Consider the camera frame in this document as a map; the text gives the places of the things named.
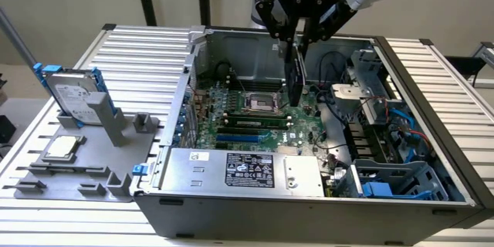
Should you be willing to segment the black graphics card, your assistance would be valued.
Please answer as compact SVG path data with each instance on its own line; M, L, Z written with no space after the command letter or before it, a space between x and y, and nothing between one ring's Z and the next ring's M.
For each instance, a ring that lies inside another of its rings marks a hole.
M288 104L291 107L296 107L299 105L307 76L304 68L304 57L308 48L306 19L294 18L290 21L288 27L288 37L286 38L284 44L284 79Z

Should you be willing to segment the green RAM stick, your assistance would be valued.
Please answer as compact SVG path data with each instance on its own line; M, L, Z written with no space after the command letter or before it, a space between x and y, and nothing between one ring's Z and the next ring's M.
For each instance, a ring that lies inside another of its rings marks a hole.
M267 130L286 130L291 126L288 119L259 118L259 117L226 117L223 124L226 127L258 128Z

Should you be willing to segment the black expansion slot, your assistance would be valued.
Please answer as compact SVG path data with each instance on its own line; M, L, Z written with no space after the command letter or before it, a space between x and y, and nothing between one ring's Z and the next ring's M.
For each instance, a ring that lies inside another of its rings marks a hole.
M279 130L266 130L256 128L231 128L231 127L219 127L216 129L218 134L231 134L231 135L266 135L268 132Z

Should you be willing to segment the green motherboard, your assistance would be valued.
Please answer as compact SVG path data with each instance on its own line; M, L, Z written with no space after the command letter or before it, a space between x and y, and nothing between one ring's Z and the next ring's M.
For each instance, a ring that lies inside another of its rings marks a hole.
M240 111L244 94L267 92L279 94L279 115L255 115ZM283 152L292 155L310 155L317 151L314 141L322 141L325 126L318 102L322 100L315 85L304 86L299 105L291 107L288 94L282 82L255 82L252 80L202 81L196 90L195 109L198 116L198 136L195 147L199 149ZM286 130L268 132L259 136L258 143L216 141L216 129L226 127L226 117L259 117L288 119Z

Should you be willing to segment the blue expansion slot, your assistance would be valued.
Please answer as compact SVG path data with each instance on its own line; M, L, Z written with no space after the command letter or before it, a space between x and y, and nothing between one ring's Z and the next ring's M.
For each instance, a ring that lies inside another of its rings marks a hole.
M250 143L258 143L259 142L259 136L258 135L226 135L219 134L215 137L216 141L224 141L224 142L250 142Z

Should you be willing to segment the silver power supply unit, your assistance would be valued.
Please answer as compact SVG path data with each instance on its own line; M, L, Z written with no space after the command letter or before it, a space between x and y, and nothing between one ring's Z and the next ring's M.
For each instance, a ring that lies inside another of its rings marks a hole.
M159 189L191 196L325 196L314 156L239 150L172 149Z

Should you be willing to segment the grey disk bay cage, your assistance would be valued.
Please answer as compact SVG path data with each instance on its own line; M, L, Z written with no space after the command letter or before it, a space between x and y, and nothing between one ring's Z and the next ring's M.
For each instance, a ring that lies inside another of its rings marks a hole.
M337 197L449 201L434 169L425 161L405 164L357 159L334 189Z

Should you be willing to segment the grey parts rack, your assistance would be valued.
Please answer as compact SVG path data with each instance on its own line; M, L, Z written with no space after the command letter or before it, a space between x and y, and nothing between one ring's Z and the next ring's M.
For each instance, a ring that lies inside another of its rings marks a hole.
M61 126L29 164L27 176L15 185L17 199L132 202L131 171L150 154L159 120L146 112L124 116L120 109L112 110L107 93L92 93L86 102L102 125L76 127L68 118L59 118ZM87 138L74 163L41 161L59 135Z

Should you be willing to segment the black open PC case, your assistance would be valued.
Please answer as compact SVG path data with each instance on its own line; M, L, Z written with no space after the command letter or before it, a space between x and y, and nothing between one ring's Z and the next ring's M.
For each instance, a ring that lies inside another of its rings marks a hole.
M158 235L170 238L413 245L449 228L494 217L494 174L479 158L494 154L494 110L434 44L425 39L339 35L312 44L306 84L319 89L325 139L315 140L323 197L191 196L159 189L172 149L195 147L195 96L202 81L282 82L283 48L264 30L192 27L190 55L148 176L132 176L131 194ZM341 107L334 84L367 96ZM385 125L390 162L425 161L449 201L337 197L353 164L345 129L350 122Z

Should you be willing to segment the silver CPU chip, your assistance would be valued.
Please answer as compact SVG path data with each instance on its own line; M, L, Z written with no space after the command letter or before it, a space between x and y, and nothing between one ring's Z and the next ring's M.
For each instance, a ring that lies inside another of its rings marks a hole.
M47 163L74 163L79 147L86 143L84 136L59 135L51 142L41 161Z

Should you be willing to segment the black box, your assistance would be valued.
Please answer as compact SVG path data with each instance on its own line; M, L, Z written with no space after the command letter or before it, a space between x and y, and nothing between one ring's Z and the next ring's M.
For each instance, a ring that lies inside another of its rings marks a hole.
M0 115L0 144L8 143L16 131L16 126L5 115Z

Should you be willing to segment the silver metal bracket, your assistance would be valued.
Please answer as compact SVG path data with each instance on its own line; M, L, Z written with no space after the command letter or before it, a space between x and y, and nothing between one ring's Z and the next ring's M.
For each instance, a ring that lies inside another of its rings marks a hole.
M366 91L351 84L334 84L331 92L335 103L341 107L354 107L359 104L361 99L367 96Z

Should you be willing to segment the CPU socket with metal frame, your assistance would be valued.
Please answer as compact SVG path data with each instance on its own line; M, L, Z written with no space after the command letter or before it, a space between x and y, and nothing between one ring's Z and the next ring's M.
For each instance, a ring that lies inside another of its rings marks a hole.
M267 92L248 92L244 94L240 111L255 115L279 115L279 94Z

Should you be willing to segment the hard disk with blue bracket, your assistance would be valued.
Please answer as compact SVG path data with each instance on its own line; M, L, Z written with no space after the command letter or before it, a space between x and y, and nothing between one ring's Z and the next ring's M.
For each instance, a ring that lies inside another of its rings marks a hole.
M87 100L92 93L107 93L102 71L91 69L70 69L60 65L33 65L33 72L40 84L52 94L61 113L76 120L76 124L102 124L96 112L90 108Z

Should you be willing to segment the grey metal post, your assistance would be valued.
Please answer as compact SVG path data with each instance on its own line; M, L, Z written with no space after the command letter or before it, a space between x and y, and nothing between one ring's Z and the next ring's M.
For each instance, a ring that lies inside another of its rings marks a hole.
M0 29L3 30L7 38L11 41L11 44L17 50L19 55L23 58L23 61L28 65L28 67L32 69L33 66L37 64L37 61L16 31L15 26L11 23L11 20L7 16L7 13L4 9L0 7Z

